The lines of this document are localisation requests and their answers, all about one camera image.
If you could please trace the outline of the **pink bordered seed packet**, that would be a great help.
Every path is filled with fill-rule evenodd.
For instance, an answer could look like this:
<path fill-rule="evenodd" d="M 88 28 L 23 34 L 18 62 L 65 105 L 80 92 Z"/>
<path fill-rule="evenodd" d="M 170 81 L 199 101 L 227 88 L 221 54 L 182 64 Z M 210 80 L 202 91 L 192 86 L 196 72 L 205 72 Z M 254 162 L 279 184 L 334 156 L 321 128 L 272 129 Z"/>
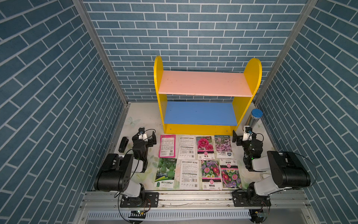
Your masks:
<path fill-rule="evenodd" d="M 161 135 L 159 158 L 175 158 L 176 135 Z"/>

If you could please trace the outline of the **purple flower seed packet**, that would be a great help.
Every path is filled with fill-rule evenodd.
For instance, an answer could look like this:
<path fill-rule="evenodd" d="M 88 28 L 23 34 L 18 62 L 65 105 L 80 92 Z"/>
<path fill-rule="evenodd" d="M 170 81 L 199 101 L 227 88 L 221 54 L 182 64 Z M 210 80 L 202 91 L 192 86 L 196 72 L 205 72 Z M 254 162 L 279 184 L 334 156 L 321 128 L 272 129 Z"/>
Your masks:
<path fill-rule="evenodd" d="M 214 141 L 218 159 L 231 159 L 234 157 L 230 135 L 215 135 Z"/>

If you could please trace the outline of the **red zinnia seed packet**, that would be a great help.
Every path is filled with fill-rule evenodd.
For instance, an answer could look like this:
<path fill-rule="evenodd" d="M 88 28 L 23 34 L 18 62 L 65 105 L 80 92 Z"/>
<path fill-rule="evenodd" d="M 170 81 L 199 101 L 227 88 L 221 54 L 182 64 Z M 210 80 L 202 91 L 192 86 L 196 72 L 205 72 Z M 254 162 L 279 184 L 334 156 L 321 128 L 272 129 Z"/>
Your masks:
<path fill-rule="evenodd" d="M 223 189 L 241 189 L 242 183 L 237 160 L 220 159 L 219 162 Z"/>

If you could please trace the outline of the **green gourd seed packet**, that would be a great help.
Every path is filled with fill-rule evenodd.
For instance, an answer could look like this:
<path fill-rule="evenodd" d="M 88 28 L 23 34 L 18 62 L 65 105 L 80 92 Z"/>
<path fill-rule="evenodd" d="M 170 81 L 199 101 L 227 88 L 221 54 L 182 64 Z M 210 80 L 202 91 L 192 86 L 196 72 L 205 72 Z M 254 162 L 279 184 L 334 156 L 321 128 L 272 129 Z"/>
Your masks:
<path fill-rule="evenodd" d="M 154 185 L 157 188 L 174 188 L 177 159 L 159 158 Z"/>

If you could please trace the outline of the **white text seed packet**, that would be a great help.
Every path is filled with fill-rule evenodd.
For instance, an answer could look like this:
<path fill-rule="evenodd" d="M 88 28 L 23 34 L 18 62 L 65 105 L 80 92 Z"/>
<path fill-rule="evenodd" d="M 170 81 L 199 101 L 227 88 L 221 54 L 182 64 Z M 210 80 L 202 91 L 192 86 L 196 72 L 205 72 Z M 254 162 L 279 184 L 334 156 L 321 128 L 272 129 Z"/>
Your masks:
<path fill-rule="evenodd" d="M 179 147 L 179 159 L 195 160 L 195 137 L 194 136 L 181 136 Z"/>

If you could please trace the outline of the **magenta hollyhock seed packet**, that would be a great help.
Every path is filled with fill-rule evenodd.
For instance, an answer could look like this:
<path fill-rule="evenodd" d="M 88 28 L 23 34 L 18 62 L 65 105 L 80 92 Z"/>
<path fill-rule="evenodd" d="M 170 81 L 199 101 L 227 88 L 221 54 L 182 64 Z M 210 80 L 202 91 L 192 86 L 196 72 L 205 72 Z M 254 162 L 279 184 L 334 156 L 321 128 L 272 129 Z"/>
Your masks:
<path fill-rule="evenodd" d="M 199 160 L 214 160 L 214 147 L 211 136 L 196 137 L 197 155 Z"/>

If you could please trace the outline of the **mixed flower seed packet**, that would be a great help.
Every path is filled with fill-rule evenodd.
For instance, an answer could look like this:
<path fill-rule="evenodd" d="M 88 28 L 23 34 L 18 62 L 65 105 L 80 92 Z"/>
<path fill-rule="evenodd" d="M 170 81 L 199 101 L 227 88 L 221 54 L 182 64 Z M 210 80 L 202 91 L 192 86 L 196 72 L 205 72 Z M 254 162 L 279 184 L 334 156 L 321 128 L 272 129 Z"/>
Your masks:
<path fill-rule="evenodd" d="M 222 190 L 220 165 L 217 160 L 201 161 L 201 176 L 203 190 Z"/>

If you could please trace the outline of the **white text packet shelf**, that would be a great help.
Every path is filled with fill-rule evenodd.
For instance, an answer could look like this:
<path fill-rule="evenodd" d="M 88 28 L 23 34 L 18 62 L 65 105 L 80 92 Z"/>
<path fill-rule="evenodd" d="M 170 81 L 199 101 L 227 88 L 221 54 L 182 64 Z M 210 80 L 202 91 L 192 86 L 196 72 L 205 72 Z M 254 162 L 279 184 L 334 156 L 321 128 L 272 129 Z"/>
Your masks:
<path fill-rule="evenodd" d="M 198 160 L 181 160 L 180 190 L 199 190 Z"/>

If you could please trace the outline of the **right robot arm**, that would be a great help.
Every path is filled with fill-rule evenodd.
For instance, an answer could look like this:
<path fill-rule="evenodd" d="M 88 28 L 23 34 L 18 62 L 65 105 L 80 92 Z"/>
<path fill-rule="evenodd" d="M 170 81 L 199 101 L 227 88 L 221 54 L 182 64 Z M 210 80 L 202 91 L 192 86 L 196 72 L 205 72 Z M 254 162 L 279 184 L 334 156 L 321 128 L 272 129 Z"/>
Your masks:
<path fill-rule="evenodd" d="M 258 133 L 246 127 L 244 135 L 239 136 L 233 131 L 233 143 L 243 147 L 243 162 L 250 172 L 270 175 L 261 181 L 252 182 L 247 190 L 232 192 L 234 206 L 271 206 L 270 195 L 287 190 L 311 186 L 310 176 L 304 165 L 293 152 L 267 151 L 263 153 L 263 141 L 257 139 Z"/>

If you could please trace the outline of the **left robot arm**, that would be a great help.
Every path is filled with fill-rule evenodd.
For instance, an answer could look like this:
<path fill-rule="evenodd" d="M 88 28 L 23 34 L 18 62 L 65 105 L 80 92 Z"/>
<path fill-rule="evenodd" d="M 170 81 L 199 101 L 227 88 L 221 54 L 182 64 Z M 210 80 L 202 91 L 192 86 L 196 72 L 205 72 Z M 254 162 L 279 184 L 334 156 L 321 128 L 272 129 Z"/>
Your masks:
<path fill-rule="evenodd" d="M 146 200 L 145 188 L 135 183 L 132 178 L 135 173 L 144 173 L 148 165 L 148 150 L 157 144 L 155 129 L 147 134 L 145 128 L 132 137 L 133 146 L 123 156 L 108 154 L 105 158 L 94 182 L 97 191 L 116 191 L 130 202 L 142 203 Z"/>

